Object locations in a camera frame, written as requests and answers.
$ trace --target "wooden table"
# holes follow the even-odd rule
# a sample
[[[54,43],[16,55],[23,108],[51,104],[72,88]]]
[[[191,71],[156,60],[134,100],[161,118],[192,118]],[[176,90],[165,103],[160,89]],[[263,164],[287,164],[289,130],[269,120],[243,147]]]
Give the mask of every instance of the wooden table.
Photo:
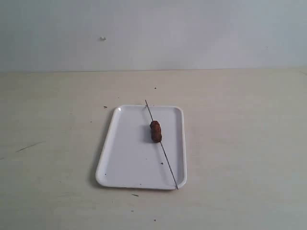
[[[179,191],[95,181],[114,108],[144,99],[184,111]],[[306,68],[2,73],[0,229],[305,230],[306,100]]]

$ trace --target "table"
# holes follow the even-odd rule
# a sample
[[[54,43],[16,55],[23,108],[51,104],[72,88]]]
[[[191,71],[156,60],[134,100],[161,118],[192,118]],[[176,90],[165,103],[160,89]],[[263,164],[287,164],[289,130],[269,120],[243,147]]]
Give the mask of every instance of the table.
[[[114,108],[144,99],[184,111],[179,191],[95,180]],[[306,68],[2,73],[0,229],[305,230],[306,99]]]

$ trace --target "wall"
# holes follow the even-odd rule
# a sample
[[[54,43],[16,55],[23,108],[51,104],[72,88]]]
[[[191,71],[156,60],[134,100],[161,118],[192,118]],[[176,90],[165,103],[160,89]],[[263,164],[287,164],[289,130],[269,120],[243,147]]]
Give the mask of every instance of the wall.
[[[307,65],[306,9],[305,0],[3,0],[0,71]]]

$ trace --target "thin metal rod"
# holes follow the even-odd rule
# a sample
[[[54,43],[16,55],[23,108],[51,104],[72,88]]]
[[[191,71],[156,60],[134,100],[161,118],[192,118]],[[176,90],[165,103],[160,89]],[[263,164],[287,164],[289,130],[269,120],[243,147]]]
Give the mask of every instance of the thin metal rod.
[[[147,103],[147,101],[146,101],[146,100],[145,100],[145,102],[146,102],[146,106],[147,106],[147,108],[148,108],[148,112],[149,112],[149,114],[150,114],[150,117],[152,118],[152,121],[154,121],[154,120],[153,120],[152,113],[150,112],[150,109],[149,109],[148,103]],[[161,142],[161,141],[160,141],[160,144],[161,144],[161,147],[162,147],[162,150],[163,150],[164,156],[165,156],[165,158],[166,158],[166,161],[167,161],[168,167],[169,167],[169,169],[170,169],[170,171],[171,171],[171,174],[172,174],[172,176],[173,176],[173,179],[174,179],[174,182],[175,182],[175,185],[176,185],[176,189],[178,190],[178,185],[177,185],[176,179],[175,179],[175,177],[174,177],[173,170],[172,170],[172,168],[171,168],[171,165],[169,164],[169,161],[168,161],[167,155],[166,155],[166,153],[165,153],[165,150],[164,150],[164,147],[163,147],[163,144],[162,144],[162,142]]]
[[[154,121],[154,120],[153,120],[152,113],[150,112],[149,106],[148,106],[148,104],[147,104],[147,101],[145,100],[145,102],[146,102],[146,105],[147,105],[147,108],[148,108],[148,112],[149,112],[149,114],[150,114],[150,117],[152,118],[152,121]]]

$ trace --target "brown food piece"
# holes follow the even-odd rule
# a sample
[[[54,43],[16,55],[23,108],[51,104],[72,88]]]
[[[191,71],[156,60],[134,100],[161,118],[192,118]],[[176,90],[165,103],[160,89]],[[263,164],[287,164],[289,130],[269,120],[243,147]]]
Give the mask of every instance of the brown food piece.
[[[150,129],[152,131],[152,140],[156,143],[161,142],[162,134],[161,134],[161,127],[158,121],[152,121],[150,123]]]

